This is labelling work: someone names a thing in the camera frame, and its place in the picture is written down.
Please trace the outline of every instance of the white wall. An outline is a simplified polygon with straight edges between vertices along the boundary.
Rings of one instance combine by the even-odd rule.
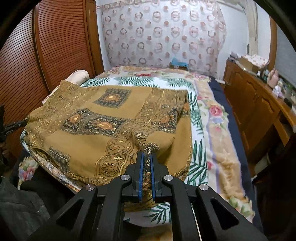
[[[258,4],[258,55],[264,58],[269,58],[270,51],[270,19],[267,12]]]
[[[96,0],[96,5],[113,3],[116,0]],[[227,28],[227,36],[223,48],[218,56],[217,77],[222,79],[224,75],[226,60],[231,51],[243,55],[247,53],[247,44],[249,39],[247,17],[242,8],[238,5],[229,7],[224,4],[219,4],[224,16]],[[105,71],[111,68],[107,56],[107,51],[104,44],[101,10],[97,9],[99,39]]]

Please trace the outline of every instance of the silver screw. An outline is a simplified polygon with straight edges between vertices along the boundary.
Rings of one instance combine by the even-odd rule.
[[[87,191],[92,191],[92,190],[94,190],[95,187],[96,187],[96,186],[95,186],[94,184],[90,183],[90,184],[87,184],[87,185],[85,186],[85,189],[86,189]]]
[[[209,186],[207,184],[200,184],[200,190],[206,191],[209,189]]]
[[[171,181],[173,179],[173,176],[172,175],[165,175],[163,177],[166,181]]]
[[[123,174],[121,177],[120,177],[121,180],[124,180],[124,181],[127,181],[129,179],[129,175],[127,174]]]

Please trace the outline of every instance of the sheer curtain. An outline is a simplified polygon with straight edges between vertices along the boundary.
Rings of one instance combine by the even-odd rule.
[[[173,57],[215,76],[226,25],[215,1],[121,1],[100,6],[111,66],[166,68]]]

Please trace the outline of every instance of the floral blanket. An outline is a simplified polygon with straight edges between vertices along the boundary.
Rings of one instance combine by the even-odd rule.
[[[113,67],[110,71],[89,79],[81,87],[122,85],[187,90],[191,111],[193,154],[184,183],[194,186],[208,183],[251,222],[255,213],[252,211],[252,202],[244,196],[240,162],[228,130],[227,113],[223,106],[215,101],[209,81],[208,76],[179,69],[121,66]],[[21,135],[21,142],[28,150],[24,136],[25,132]],[[28,151],[39,165],[74,192],[85,186],[84,183],[64,176],[60,170],[37,153]],[[21,164],[20,183],[34,174],[38,164],[31,159],[27,164],[26,161]],[[124,220],[143,227],[170,223],[169,203],[161,203],[144,211],[126,213]]]

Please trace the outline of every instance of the brown garment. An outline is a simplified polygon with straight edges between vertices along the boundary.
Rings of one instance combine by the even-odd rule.
[[[26,140],[66,176],[84,183],[109,183],[135,163],[138,150],[158,151],[159,162],[184,180],[192,154],[186,97],[187,91],[82,88],[61,81],[44,106],[28,116]],[[147,161],[147,189],[149,167]]]

